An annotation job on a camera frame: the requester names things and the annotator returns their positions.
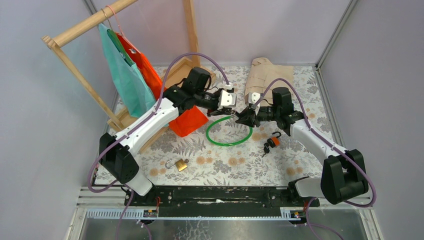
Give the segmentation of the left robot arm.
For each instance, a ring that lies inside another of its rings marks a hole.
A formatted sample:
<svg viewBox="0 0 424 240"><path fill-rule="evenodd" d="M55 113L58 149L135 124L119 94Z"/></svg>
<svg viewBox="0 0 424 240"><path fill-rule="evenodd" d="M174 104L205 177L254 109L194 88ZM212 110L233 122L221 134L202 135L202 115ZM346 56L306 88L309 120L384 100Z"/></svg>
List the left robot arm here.
<svg viewBox="0 0 424 240"><path fill-rule="evenodd" d="M115 136L108 133L100 138L99 163L115 179L136 193L144 206L152 204L155 192L153 183L141 172L135 155L159 130L193 107L207 110L211 115L231 115L237 96L233 85L208 92L210 73L194 67L181 83L167 88L158 101L145 114Z"/></svg>

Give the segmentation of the green cable lock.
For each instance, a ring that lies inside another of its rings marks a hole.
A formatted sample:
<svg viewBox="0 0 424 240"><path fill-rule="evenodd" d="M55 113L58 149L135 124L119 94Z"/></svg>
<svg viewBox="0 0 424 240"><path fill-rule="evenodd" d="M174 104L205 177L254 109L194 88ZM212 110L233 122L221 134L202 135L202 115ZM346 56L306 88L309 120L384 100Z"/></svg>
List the green cable lock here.
<svg viewBox="0 0 424 240"><path fill-rule="evenodd" d="M215 141L215 140L213 140L211 137L210 137L210 130L215 126L215 125L217 125L218 123L220 123L220 122L223 122L223 121L226 121L226 120L230 120L231 118L234 118L233 116L226 116L226 117L222 117L222 118L220 118L220 119L218 119L218 120L215 120L214 122L212 122L207 128L206 128L206 131L205 131L205 136L206 136L206 139L211 143L211 144L213 144L213 145L216 145L216 146L220 146L220 147L232 147L232 146L237 146L237 145L240 145L240 144L242 144L242 143L244 143L244 142L246 142L247 140L249 140L249 138L253 135L253 128L252 127L248 127L248 130L249 130L249 132L248 132L248 134L247 134L247 136L246 137L244 137L244 138L242 138L241 140L237 140L237 141L234 141L234 142L217 142L217 141Z"/></svg>

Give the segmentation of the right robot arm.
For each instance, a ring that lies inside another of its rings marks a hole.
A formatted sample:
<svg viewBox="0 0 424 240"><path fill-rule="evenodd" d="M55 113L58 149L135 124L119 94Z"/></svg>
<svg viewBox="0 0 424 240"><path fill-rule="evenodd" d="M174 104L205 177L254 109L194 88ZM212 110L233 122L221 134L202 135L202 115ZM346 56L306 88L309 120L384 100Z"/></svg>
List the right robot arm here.
<svg viewBox="0 0 424 240"><path fill-rule="evenodd" d="M311 124L306 123L304 114L296 111L292 94L286 87L272 90L272 104L256 107L256 100L236 113L236 123L252 128L262 122L275 122L289 137L300 142L322 165L320 177L303 177L289 182L287 201L293 206L301 205L307 198L325 198L333 205L348 201L369 191L363 176L363 155L356 149L347 150L331 143Z"/></svg>

